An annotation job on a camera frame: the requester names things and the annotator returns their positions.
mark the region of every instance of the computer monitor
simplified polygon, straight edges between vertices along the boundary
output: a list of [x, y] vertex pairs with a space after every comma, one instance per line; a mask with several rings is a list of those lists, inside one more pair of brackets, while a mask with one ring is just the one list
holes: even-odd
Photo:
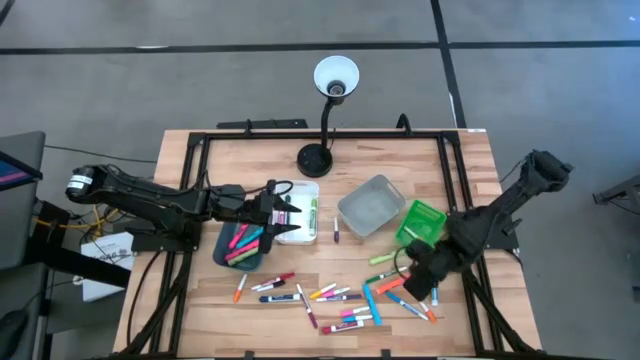
[[0, 151], [0, 191], [42, 180], [42, 173]]

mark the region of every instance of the green marker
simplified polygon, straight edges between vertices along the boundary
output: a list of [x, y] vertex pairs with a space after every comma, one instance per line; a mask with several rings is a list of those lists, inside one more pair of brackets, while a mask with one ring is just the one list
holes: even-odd
[[318, 199], [311, 200], [311, 214], [309, 215], [309, 235], [316, 236], [316, 217], [318, 216]]
[[258, 253], [258, 248], [251, 249], [251, 250], [247, 251], [246, 253], [242, 253], [242, 254], [234, 257], [233, 259], [230, 259], [229, 261], [227, 261], [227, 264], [229, 266], [233, 266], [233, 265], [241, 262], [242, 260], [244, 260], [244, 259], [246, 259], [246, 258], [248, 258], [250, 256], [253, 256], [253, 255], [257, 254], [257, 253]]
[[[393, 250], [392, 252], [388, 253], [387, 255], [380, 255], [380, 256], [372, 257], [371, 259], [369, 259], [369, 265], [371, 265], [371, 266], [378, 265], [378, 264], [383, 263], [385, 261], [393, 260], [393, 257], [396, 255], [396, 251], [397, 250]], [[404, 251], [400, 251], [400, 254], [398, 254], [398, 257], [404, 256], [404, 255], [407, 255], [407, 253], [404, 252]]]
[[[398, 270], [400, 270], [402, 272], [402, 271], [407, 271], [407, 269], [408, 269], [408, 267], [402, 266]], [[380, 275], [372, 276], [372, 277], [368, 278], [364, 283], [365, 284], [371, 284], [372, 282], [376, 282], [378, 280], [382, 280], [382, 279], [384, 279], [386, 277], [389, 277], [389, 276], [395, 275], [395, 274], [396, 274], [395, 270], [390, 270], [390, 271], [387, 271], [386, 273], [382, 273]]]

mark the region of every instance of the wooden tabletop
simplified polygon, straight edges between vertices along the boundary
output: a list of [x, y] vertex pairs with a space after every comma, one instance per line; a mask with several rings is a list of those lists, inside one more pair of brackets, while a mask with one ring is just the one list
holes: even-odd
[[[178, 187], [189, 132], [165, 132], [155, 182]], [[488, 204], [502, 190], [487, 133], [460, 130], [460, 139], [474, 204]], [[251, 189], [263, 186], [271, 178], [305, 179], [298, 171], [295, 159], [298, 150], [311, 142], [315, 141], [213, 141], [208, 163], [211, 182], [241, 184], [245, 189]], [[457, 201], [463, 204], [452, 149], [448, 151]], [[369, 266], [367, 260], [395, 248], [394, 233], [407, 209], [365, 240], [359, 239], [341, 222], [340, 244], [333, 241], [333, 218], [338, 215], [338, 201], [377, 174], [389, 178], [407, 198], [408, 204], [420, 199], [435, 208], [448, 210], [434, 140], [339, 139], [333, 145], [332, 154], [333, 169], [328, 175], [314, 180], [320, 186], [315, 243], [285, 246], [274, 242], [259, 270], [249, 275], [237, 304], [233, 303], [233, 294], [242, 273], [218, 266], [212, 260], [222, 224], [209, 221], [203, 225], [200, 249], [194, 253], [189, 277], [178, 351], [180, 357], [243, 356], [246, 350], [255, 351], [256, 356], [377, 356], [380, 349], [390, 349], [393, 355], [398, 356], [474, 354], [462, 280], [458, 274], [450, 274], [440, 284], [440, 305], [433, 308], [438, 318], [436, 325], [415, 317], [386, 296], [374, 295], [383, 326], [374, 326], [372, 321], [366, 321], [362, 329], [331, 335], [322, 335], [311, 326], [302, 303], [261, 304], [258, 294], [249, 290], [251, 286], [278, 274], [295, 271], [294, 278], [284, 287], [270, 291], [269, 295], [295, 293], [295, 284], [299, 283], [308, 296], [332, 282], [341, 287], [350, 286], [354, 292], [361, 293], [366, 278], [389, 270], [391, 264], [388, 262]], [[197, 160], [193, 166], [194, 174], [196, 168]], [[522, 338], [539, 348], [538, 332], [520, 265], [503, 251], [488, 250], [485, 256], [496, 305]], [[114, 351], [126, 345], [127, 317], [133, 293], [150, 258], [151, 254], [142, 254], [135, 260]], [[151, 267], [143, 284], [134, 313], [132, 334], [142, 328], [155, 309], [163, 267], [164, 254]], [[417, 306], [404, 289], [394, 290], [394, 293]], [[311, 306], [322, 327], [340, 323], [340, 311], [365, 304], [365, 300], [314, 301]], [[490, 349], [486, 315], [479, 303], [478, 308], [485, 346]], [[163, 327], [161, 350], [167, 349], [168, 325], [172, 318], [173, 309], [170, 309]]]

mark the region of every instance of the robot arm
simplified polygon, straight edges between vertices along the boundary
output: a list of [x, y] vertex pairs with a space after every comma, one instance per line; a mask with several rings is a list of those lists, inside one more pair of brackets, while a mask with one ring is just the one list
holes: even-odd
[[449, 272], [461, 272], [473, 264], [492, 236], [512, 232], [520, 220], [511, 222], [510, 216], [522, 205], [543, 192], [560, 191], [569, 181], [572, 170], [571, 165], [547, 151], [529, 153], [518, 181], [491, 204], [454, 212], [447, 218], [446, 240], [438, 242], [435, 248], [420, 240], [409, 244], [405, 251], [414, 264], [404, 287], [417, 300], [424, 300]]
[[248, 192], [240, 185], [176, 190], [131, 176], [115, 165], [86, 165], [73, 171], [65, 193], [76, 203], [105, 203], [148, 220], [158, 235], [174, 238], [183, 237], [194, 222], [211, 219], [261, 225], [265, 227], [265, 236], [260, 239], [260, 251], [267, 253], [273, 237], [299, 227], [270, 224], [273, 210], [300, 212], [273, 193], [276, 184], [269, 180], [258, 189], [258, 195], [245, 200]]

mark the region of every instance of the blue marker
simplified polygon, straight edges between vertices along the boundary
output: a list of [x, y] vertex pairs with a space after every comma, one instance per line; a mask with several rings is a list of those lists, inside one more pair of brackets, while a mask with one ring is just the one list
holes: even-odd
[[412, 313], [420, 316], [421, 318], [429, 321], [429, 318], [427, 318], [427, 316], [425, 314], [421, 313], [420, 310], [418, 310], [418, 309], [414, 308], [413, 306], [407, 304], [406, 302], [404, 302], [404, 300], [402, 300], [399, 297], [393, 295], [391, 292], [387, 291], [387, 292], [385, 292], [385, 294], [387, 294], [389, 299], [391, 299], [391, 300], [397, 302], [398, 304], [402, 305], [403, 308], [405, 308], [405, 309], [411, 311]]
[[376, 307], [376, 302], [375, 300], [373, 300], [373, 296], [371, 295], [371, 289], [369, 289], [369, 285], [362, 284], [362, 291], [364, 292], [364, 296], [367, 298], [367, 303], [369, 303], [371, 315], [373, 315], [373, 322], [376, 324], [376, 326], [382, 326], [382, 319], [380, 318], [380, 314], [378, 314], [378, 308]]
[[431, 306], [438, 306], [438, 288], [431, 289]]
[[289, 302], [289, 301], [300, 301], [300, 294], [260, 296], [260, 302]]
[[262, 232], [264, 231], [263, 228], [260, 228], [256, 231], [254, 231], [251, 235], [247, 236], [246, 239], [242, 239], [240, 241], [238, 241], [238, 244], [236, 245], [236, 249], [240, 249], [241, 247], [247, 245], [248, 243], [252, 242], [253, 240], [255, 240], [258, 236], [262, 235]]

